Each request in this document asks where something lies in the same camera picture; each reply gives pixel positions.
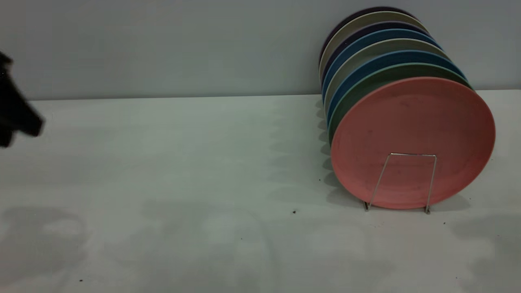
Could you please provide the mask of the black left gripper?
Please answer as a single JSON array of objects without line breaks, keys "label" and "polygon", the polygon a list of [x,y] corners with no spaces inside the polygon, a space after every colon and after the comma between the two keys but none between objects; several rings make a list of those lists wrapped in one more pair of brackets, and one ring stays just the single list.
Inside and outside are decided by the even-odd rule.
[{"label": "black left gripper", "polygon": [[[10,57],[0,52],[1,123],[29,136],[40,136],[44,128],[44,118],[25,99],[12,98],[12,63]],[[1,148],[8,148],[12,143],[14,132],[10,127],[0,128]]]}]

